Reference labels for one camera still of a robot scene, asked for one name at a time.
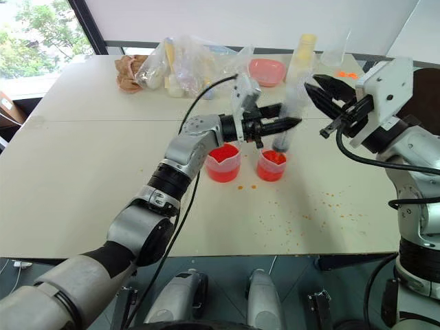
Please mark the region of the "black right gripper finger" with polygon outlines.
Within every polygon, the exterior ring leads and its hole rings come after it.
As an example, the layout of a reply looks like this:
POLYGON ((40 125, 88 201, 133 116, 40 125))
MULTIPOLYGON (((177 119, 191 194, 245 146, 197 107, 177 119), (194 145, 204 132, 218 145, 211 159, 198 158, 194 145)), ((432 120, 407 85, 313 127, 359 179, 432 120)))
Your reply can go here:
POLYGON ((315 107, 328 118, 335 120, 342 114, 341 108, 333 102, 333 97, 324 89, 308 82, 304 84, 305 91, 315 107))
POLYGON ((326 74, 314 74, 313 79, 318 83, 320 90, 312 98, 314 104, 333 99, 344 103, 357 100, 354 88, 342 80, 326 74))

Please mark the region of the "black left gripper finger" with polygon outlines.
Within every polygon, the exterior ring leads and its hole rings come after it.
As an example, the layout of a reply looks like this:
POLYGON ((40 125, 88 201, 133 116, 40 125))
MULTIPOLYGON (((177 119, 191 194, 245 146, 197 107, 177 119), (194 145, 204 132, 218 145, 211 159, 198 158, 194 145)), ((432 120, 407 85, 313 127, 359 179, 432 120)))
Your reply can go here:
POLYGON ((269 104, 261 107, 262 118, 277 118, 280 115, 282 103, 269 104))
POLYGON ((288 131, 296 127, 302 121, 303 120, 300 118, 293 117, 279 118, 263 125, 263 135, 275 135, 277 133, 288 131))

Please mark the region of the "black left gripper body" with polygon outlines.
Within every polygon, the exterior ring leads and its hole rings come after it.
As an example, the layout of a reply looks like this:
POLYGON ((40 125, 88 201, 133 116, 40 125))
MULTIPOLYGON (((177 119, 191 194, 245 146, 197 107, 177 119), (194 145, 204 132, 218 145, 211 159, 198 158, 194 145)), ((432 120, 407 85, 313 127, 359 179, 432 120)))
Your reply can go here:
POLYGON ((249 111, 243 112, 243 119, 241 121, 243 129, 243 139, 247 143, 255 143, 257 149, 263 148, 262 141, 262 115, 257 106, 254 106, 249 111))

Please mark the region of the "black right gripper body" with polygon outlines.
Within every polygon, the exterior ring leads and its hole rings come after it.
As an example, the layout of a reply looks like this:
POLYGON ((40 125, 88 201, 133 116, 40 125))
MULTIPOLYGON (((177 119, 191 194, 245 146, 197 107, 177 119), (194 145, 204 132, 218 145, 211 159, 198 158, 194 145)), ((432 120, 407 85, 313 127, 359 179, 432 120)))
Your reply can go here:
POLYGON ((361 101, 350 102, 348 106, 340 108, 342 114, 320 130, 320 135, 323 138, 328 138, 338 129, 342 129, 345 136, 354 138, 366 125, 368 114, 374 110, 373 97, 367 95, 361 101))

